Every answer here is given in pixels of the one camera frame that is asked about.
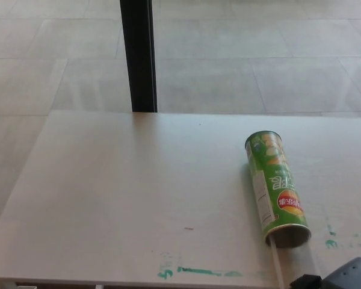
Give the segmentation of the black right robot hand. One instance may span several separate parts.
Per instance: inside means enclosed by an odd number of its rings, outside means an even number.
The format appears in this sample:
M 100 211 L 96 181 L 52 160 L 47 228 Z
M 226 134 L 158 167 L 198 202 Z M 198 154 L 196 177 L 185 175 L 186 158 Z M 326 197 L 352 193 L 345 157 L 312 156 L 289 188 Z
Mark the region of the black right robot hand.
M 290 288 L 361 289 L 361 257 L 352 259 L 324 279 L 318 275 L 304 274 L 291 282 Z

